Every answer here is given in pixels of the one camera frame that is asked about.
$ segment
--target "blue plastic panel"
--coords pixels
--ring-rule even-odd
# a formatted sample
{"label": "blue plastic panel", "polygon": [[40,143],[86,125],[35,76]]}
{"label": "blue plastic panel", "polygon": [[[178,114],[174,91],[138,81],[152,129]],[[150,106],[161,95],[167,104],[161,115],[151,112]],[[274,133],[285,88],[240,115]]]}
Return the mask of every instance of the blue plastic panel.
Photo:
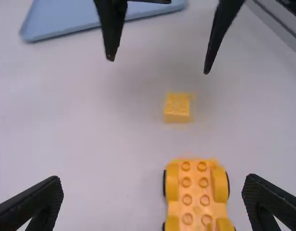
{"label": "blue plastic panel", "polygon": [[[126,20],[181,10],[186,0],[171,4],[128,2]],[[93,0],[34,0],[22,24],[20,35],[26,42],[100,26]]]}

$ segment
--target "yellow duplo car base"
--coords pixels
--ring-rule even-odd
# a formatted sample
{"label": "yellow duplo car base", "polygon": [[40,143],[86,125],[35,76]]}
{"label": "yellow duplo car base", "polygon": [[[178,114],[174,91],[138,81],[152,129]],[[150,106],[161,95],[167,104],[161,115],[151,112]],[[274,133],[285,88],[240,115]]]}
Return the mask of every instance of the yellow duplo car base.
{"label": "yellow duplo car base", "polygon": [[235,231],[227,217],[229,179],[215,159],[175,159],[164,171],[164,231]]}

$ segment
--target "white tabletop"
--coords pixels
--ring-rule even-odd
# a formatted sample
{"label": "white tabletop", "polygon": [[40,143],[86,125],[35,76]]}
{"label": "white tabletop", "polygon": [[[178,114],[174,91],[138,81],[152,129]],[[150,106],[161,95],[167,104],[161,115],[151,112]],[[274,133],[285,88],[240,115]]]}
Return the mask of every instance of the white tabletop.
{"label": "white tabletop", "polygon": [[[116,61],[101,30],[24,44],[30,1],[0,1],[0,203],[57,175],[57,231],[160,231],[162,173],[178,156],[226,167],[228,213],[256,173],[296,196],[296,54],[247,7],[203,74],[216,2],[125,25]],[[168,91],[197,92],[197,119],[166,125]]]}

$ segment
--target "black wheel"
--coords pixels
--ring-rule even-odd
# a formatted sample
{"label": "black wheel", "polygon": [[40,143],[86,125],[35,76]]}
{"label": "black wheel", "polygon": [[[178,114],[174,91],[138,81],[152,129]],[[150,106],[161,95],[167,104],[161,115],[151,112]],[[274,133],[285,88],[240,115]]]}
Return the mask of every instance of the black wheel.
{"label": "black wheel", "polygon": [[227,172],[226,172],[226,177],[227,177],[227,182],[228,182],[228,198],[229,198],[229,195],[230,195],[230,183],[229,183],[229,177],[228,177]]}
{"label": "black wheel", "polygon": [[163,171],[163,196],[166,197],[166,191],[165,191],[165,179],[166,179],[166,170]]}

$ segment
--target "yellow lego brick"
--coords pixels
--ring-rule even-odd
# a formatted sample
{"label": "yellow lego brick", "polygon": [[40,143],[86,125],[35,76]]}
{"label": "yellow lego brick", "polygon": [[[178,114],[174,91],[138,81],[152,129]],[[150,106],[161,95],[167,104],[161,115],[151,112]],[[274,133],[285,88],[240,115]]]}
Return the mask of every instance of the yellow lego brick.
{"label": "yellow lego brick", "polygon": [[166,123],[188,123],[194,120],[191,109],[191,102],[195,97],[189,93],[168,93],[164,107],[164,121]]}
{"label": "yellow lego brick", "polygon": [[[165,231],[234,231],[227,217],[229,182],[215,159],[175,159],[166,167]],[[178,221],[178,229],[167,224]]]}

